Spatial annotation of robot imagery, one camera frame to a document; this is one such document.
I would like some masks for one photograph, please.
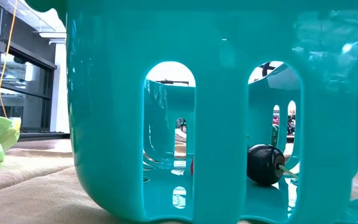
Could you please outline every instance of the beige fabric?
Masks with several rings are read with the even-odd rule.
[[[358,176],[355,179],[358,197]],[[0,224],[128,224],[98,207],[81,188],[70,147],[12,149],[0,169]]]

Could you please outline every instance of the teal plastic basket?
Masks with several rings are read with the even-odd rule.
[[[358,170],[358,1],[27,2],[38,11],[54,7],[66,21],[73,155],[98,205],[136,222],[358,223],[358,199],[350,200]],[[285,66],[247,84],[256,66],[272,60],[289,65],[298,86]],[[195,90],[145,85],[147,72],[165,61],[186,65]],[[259,187],[247,179],[247,145],[271,141],[273,107],[286,117],[290,100],[296,136],[286,166],[300,162],[299,181]],[[193,176],[188,165],[175,167],[179,117],[189,127]],[[145,131],[147,123],[157,131]]]

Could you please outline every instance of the fabric surface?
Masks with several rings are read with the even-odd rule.
[[[178,145],[182,146],[183,140],[177,140]],[[353,196],[358,197],[358,177],[355,183],[356,195]],[[129,224],[131,222],[111,216],[87,196],[73,167],[70,142],[66,142],[54,149],[21,148],[7,152],[6,163],[0,169],[1,223]]]

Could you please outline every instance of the window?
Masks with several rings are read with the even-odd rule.
[[[1,89],[1,96],[7,116],[21,118],[22,128],[48,128],[44,115],[45,104],[48,100],[5,88]],[[1,101],[0,116],[4,116]]]
[[[40,68],[26,60],[8,54],[1,54],[1,69],[6,61],[6,69],[2,82],[20,88],[38,95],[48,95],[50,93],[47,88],[48,70]]]

